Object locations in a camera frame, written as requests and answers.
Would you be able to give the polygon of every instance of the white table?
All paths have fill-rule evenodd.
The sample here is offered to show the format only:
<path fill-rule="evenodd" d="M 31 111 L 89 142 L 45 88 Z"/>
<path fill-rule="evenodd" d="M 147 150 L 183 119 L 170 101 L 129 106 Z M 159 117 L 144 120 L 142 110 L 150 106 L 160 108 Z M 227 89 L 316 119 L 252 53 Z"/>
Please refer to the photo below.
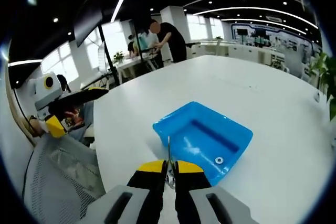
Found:
<path fill-rule="evenodd" d="M 106 191 L 126 184 L 145 162 L 167 158 L 152 124 L 197 101 L 253 131 L 253 139 L 219 182 L 259 223 L 299 223 L 333 167 L 325 105 L 316 89 L 249 61 L 201 56 L 150 72 L 95 101 L 94 133 Z M 166 189 L 160 223 L 178 223 Z"/>
<path fill-rule="evenodd" d="M 154 71 L 156 70 L 155 66 L 153 65 L 153 63 L 151 62 L 151 59 L 154 58 L 156 55 L 149 55 L 149 54 L 143 54 L 142 58 L 144 59 L 144 61 L 146 61 L 149 66 L 151 67 L 151 69 Z M 115 63 L 115 67 L 118 71 L 118 76 L 119 76 L 119 82 L 120 84 L 122 84 L 122 72 L 124 69 L 126 68 L 132 68 L 133 66 L 139 64 L 141 62 L 141 58 L 140 56 L 137 57 L 133 57 L 130 59 L 123 59 L 122 62 L 120 63 Z"/>

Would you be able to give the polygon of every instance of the green plant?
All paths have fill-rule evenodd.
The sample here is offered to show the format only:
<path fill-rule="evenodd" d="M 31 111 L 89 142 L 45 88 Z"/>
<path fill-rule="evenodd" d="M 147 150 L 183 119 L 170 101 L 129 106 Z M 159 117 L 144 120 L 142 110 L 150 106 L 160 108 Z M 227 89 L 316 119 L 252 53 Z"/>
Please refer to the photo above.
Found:
<path fill-rule="evenodd" d="M 124 54 L 122 52 L 116 52 L 115 55 L 113 55 L 113 63 L 121 61 L 123 58 Z"/>
<path fill-rule="evenodd" d="M 310 66 L 310 73 L 313 70 L 319 71 L 319 87 L 327 87 L 327 102 L 330 100 L 329 114 L 330 121 L 336 116 L 336 58 L 330 58 L 325 52 L 315 63 Z"/>

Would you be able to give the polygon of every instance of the cable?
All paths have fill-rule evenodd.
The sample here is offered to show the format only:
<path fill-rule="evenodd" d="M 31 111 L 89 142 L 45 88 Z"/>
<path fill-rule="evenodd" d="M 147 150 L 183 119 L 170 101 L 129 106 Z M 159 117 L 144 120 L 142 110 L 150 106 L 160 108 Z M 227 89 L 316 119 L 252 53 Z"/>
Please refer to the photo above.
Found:
<path fill-rule="evenodd" d="M 23 115 L 23 117 L 25 118 L 25 120 L 27 121 L 29 127 L 31 127 L 33 129 L 33 131 L 35 132 L 36 135 L 38 135 L 40 138 L 41 136 L 37 133 L 36 129 L 30 124 L 30 121 L 27 119 L 27 117 L 25 116 L 25 113 L 23 113 L 23 110 L 21 108 L 21 105 L 19 103 L 19 100 L 17 98 L 17 95 L 16 95 L 16 92 L 15 92 L 15 89 L 13 89 L 13 92 L 14 92 L 14 96 L 15 96 L 15 99 L 16 99 L 16 102 L 17 102 L 17 105 L 19 106 L 19 109 L 21 111 L 21 114 Z"/>
<path fill-rule="evenodd" d="M 25 171 L 25 176 L 23 177 L 22 200 L 24 200 L 24 197 L 25 197 L 27 172 L 28 172 L 29 163 L 30 163 L 30 160 L 33 156 L 33 153 L 34 153 L 34 151 L 32 151 L 32 153 L 30 155 L 30 158 L 29 158 L 29 161 L 28 161 L 28 164 L 27 164 L 27 167 L 26 167 L 26 171 Z"/>

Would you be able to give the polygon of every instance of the window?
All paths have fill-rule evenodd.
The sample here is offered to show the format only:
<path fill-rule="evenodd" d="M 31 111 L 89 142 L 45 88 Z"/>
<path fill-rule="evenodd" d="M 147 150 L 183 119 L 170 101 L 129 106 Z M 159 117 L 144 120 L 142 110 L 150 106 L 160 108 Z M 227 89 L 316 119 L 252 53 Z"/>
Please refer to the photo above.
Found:
<path fill-rule="evenodd" d="M 107 23 L 102 25 L 102 29 L 105 36 L 105 42 L 107 49 L 110 53 L 110 57 L 113 58 L 113 55 L 121 51 L 124 54 L 127 54 L 127 42 L 119 21 L 113 23 Z M 92 68 L 99 66 L 98 60 L 98 47 L 101 45 L 102 41 L 100 39 L 98 28 L 96 28 L 88 38 L 84 41 L 86 45 L 86 51 L 88 53 L 89 61 Z"/>
<path fill-rule="evenodd" d="M 212 38 L 221 37 L 224 39 L 224 30 L 222 26 L 222 21 L 217 18 L 210 18 Z"/>
<path fill-rule="evenodd" d="M 205 19 L 203 16 L 187 15 L 187 21 L 191 40 L 208 38 Z"/>
<path fill-rule="evenodd" d="M 42 73 L 63 74 L 68 82 L 72 82 L 78 78 L 78 71 L 73 60 L 67 42 L 43 59 L 41 62 Z"/>

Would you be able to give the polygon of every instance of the black shirt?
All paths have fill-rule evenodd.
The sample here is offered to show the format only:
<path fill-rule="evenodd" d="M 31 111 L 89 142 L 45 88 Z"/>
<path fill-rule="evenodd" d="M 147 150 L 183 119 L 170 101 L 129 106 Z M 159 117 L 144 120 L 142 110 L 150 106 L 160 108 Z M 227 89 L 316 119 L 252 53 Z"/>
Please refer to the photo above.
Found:
<path fill-rule="evenodd" d="M 128 52 L 132 51 L 134 53 L 133 42 L 128 43 Z"/>
<path fill-rule="evenodd" d="M 185 41 L 180 32 L 176 29 L 175 26 L 167 22 L 161 23 L 161 30 L 157 34 L 159 41 L 163 41 L 167 33 L 172 33 L 171 37 L 168 40 L 169 48 L 180 48 L 185 47 Z"/>

